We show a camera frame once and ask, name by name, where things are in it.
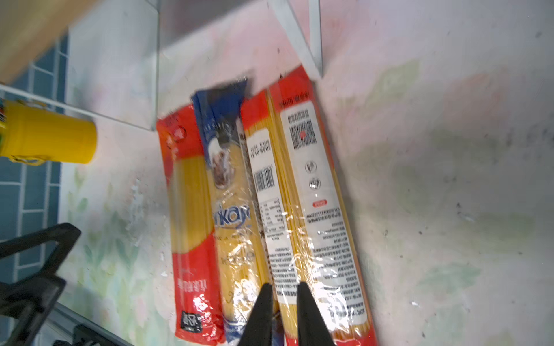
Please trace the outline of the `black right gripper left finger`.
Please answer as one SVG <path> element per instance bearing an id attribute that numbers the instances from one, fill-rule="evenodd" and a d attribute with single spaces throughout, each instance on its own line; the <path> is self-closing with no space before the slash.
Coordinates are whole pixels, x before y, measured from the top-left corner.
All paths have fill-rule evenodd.
<path id="1" fill-rule="evenodd" d="M 273 318 L 272 285 L 265 283 L 251 311 L 248 323 L 238 343 L 239 346 L 270 346 Z"/>

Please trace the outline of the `red yellow spaghetti package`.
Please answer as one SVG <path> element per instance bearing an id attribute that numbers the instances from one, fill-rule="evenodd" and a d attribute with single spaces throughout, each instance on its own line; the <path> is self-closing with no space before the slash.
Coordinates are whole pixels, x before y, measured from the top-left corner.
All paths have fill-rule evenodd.
<path id="1" fill-rule="evenodd" d="M 176 337 L 200 345 L 224 340 L 214 224 L 193 105 L 157 121 L 167 184 Z"/>

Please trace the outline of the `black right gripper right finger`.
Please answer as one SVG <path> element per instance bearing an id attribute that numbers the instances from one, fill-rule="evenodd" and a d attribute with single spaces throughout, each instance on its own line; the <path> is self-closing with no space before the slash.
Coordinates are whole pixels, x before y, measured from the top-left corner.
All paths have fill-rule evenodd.
<path id="1" fill-rule="evenodd" d="M 335 346 L 310 287 L 297 286 L 297 329 L 299 346 Z"/>

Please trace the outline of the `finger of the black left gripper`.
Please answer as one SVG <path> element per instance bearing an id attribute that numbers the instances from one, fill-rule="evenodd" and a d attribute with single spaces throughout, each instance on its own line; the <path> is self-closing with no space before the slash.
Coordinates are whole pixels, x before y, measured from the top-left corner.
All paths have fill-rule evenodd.
<path id="1" fill-rule="evenodd" d="M 1 243 L 1 259 L 52 245 L 44 261 L 13 283 L 1 282 L 1 316 L 14 326 L 5 345 L 31 345 L 66 288 L 57 272 L 82 232 L 70 223 L 60 223 Z"/>

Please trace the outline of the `red labelled spaghetti package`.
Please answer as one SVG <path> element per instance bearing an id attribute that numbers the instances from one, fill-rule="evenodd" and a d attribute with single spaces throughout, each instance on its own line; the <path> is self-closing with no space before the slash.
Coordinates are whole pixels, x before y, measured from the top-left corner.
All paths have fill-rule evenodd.
<path id="1" fill-rule="evenodd" d="M 248 156 L 288 345 L 306 283 L 336 345 L 376 345 L 349 220 L 312 82 L 302 67 L 242 104 Z"/>

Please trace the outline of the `blue spaghetti package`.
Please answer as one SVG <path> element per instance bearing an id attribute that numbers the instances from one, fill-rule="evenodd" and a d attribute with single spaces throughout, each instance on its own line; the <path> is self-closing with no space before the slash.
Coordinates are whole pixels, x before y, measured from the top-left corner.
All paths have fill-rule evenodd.
<path id="1" fill-rule="evenodd" d="M 192 96 L 212 205 L 225 340 L 238 345 L 261 288 L 272 283 L 240 109 L 245 78 Z"/>

